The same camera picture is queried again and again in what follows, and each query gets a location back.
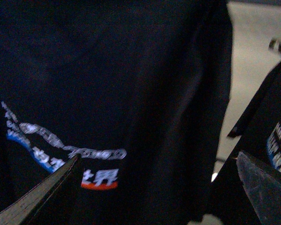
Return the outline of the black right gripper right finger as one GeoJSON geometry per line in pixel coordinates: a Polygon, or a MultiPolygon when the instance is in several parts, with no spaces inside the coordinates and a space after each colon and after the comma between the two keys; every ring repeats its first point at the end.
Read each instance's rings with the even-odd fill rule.
{"type": "Polygon", "coordinates": [[[245,151],[237,156],[244,191],[263,225],[281,225],[281,172],[245,151]]]}

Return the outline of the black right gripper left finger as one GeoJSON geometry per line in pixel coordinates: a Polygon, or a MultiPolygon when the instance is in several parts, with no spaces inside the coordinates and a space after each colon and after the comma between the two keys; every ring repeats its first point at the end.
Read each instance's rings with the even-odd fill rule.
{"type": "Polygon", "coordinates": [[[67,225],[81,188],[81,156],[58,170],[0,212],[0,225],[67,225]]]}

